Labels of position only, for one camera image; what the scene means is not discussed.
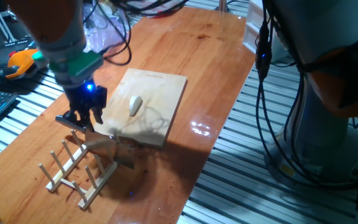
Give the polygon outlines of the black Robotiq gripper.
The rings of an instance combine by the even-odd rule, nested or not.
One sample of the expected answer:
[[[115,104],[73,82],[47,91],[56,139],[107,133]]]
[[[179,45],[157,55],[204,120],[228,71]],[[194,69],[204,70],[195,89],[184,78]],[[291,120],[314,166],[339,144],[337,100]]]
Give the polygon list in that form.
[[[74,109],[91,108],[95,121],[103,124],[103,108],[107,103],[107,89],[96,86],[94,80],[88,80],[74,88],[64,88],[70,109],[68,121],[77,130],[85,130],[89,125],[89,117]]]

